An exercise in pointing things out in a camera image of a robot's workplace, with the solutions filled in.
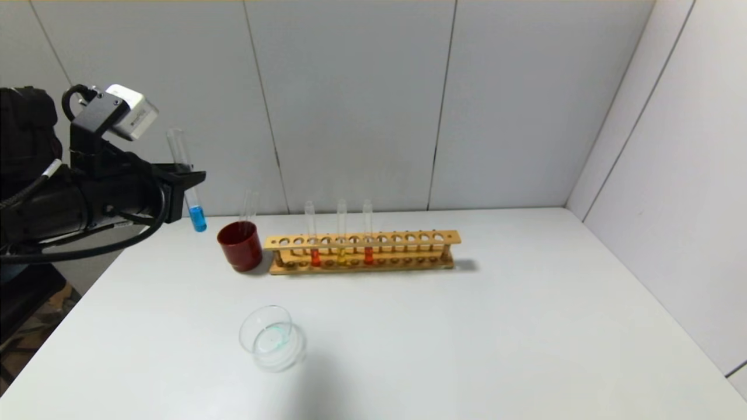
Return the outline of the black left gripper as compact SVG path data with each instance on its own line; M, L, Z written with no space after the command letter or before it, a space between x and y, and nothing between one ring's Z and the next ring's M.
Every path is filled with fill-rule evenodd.
M129 221L181 220L185 190L207 177L188 164L152 164L133 152L101 150L85 157L85 221L99 228Z

